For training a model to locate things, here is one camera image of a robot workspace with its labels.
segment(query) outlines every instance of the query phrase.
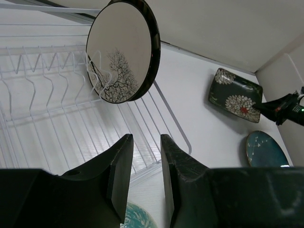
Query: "blue plate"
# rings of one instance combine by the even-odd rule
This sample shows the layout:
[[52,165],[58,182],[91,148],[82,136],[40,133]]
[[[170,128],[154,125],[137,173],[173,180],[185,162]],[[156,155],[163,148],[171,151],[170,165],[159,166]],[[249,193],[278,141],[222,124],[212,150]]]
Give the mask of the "blue plate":
[[279,144],[268,134],[255,131],[248,135],[246,151],[252,167],[288,167],[288,161]]
[[127,203],[124,224],[121,228],[157,228],[151,215],[143,208]]

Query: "chrysanthemum pattern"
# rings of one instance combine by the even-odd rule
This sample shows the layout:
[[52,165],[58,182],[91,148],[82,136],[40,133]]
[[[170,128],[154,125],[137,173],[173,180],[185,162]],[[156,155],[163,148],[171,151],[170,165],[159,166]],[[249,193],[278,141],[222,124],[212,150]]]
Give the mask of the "chrysanthemum pattern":
[[226,99],[226,109],[231,113],[247,119],[249,121],[258,123],[260,121],[260,112],[253,108],[255,102],[246,96],[232,95]]
[[229,85],[231,84],[236,76],[228,71],[219,69],[215,74],[215,81],[219,84]]

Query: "white wall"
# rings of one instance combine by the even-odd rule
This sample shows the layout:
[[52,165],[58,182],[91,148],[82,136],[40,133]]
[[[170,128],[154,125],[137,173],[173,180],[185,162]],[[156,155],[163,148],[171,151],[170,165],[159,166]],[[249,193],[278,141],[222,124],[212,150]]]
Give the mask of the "white wall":
[[[281,55],[256,74],[268,101],[278,99],[304,86],[304,39],[302,45]],[[286,121],[279,127],[295,166],[304,166],[304,127]]]
[[[102,9],[110,0],[52,0]],[[251,72],[304,32],[303,0],[146,0],[161,39]]]

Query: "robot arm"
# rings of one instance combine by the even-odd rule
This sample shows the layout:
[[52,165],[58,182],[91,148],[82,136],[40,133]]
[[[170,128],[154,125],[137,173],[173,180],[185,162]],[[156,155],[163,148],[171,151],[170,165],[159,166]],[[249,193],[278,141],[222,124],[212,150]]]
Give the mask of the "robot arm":
[[262,115],[281,125],[286,119],[304,126],[304,87],[301,91],[266,103],[254,104]]

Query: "black plate rim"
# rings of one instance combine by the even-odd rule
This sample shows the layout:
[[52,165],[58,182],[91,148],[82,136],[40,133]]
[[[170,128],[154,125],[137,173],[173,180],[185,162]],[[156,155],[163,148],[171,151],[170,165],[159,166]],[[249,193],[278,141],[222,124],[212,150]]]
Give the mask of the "black plate rim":
[[[149,29],[149,32],[150,32],[150,39],[151,39],[151,56],[150,56],[150,64],[149,64],[149,68],[148,68],[148,71],[147,71],[147,75],[142,83],[142,85],[139,87],[139,89],[137,90],[137,92],[135,94],[133,94],[133,96],[131,96],[129,99],[125,100],[125,101],[122,101],[122,102],[110,102],[110,101],[107,101],[105,100],[104,98],[101,97],[101,94],[99,94],[97,92],[97,90],[94,88],[95,92],[97,93],[97,95],[105,100],[106,102],[109,102],[109,103],[112,103],[112,104],[121,104],[121,103],[124,103],[124,102],[128,102],[128,101],[134,101],[134,100],[137,100],[139,98],[141,98],[144,94],[146,94],[148,92],[148,90],[151,88],[151,86],[153,85],[153,82],[155,81],[155,78],[156,78],[156,75],[157,75],[157,72],[158,72],[158,69],[159,69],[159,65],[160,65],[160,61],[161,61],[161,38],[160,38],[160,32],[159,32],[159,29],[158,29],[158,25],[157,25],[157,21],[156,21],[156,18],[151,10],[151,8],[149,7],[149,5],[144,1],[144,0],[111,0],[109,2],[109,4],[104,7],[99,13],[98,15],[96,16],[96,18],[99,16],[100,13],[102,13],[102,11],[104,9],[106,9],[108,6],[114,4],[114,3],[118,3],[118,2],[124,2],[124,3],[128,3],[130,5],[132,5],[133,7],[135,7],[141,14],[142,16],[144,17],[147,25],[148,25],[148,29]],[[136,3],[142,3],[146,8],[147,8],[147,11],[146,12],[143,12],[137,5]],[[87,44],[88,44],[88,40],[89,40],[89,36],[90,36],[90,33],[91,33],[91,29],[96,21],[96,18],[95,20],[93,21],[92,25],[91,25],[91,28],[89,30],[89,33],[88,33],[88,36],[87,36],[87,40],[86,40],[86,49],[85,51],[87,52]],[[90,78],[90,75],[89,73],[87,72],[88,74],[88,77],[89,77],[89,81],[91,83],[91,85],[93,86],[92,84],[92,81],[91,81],[91,78]]]

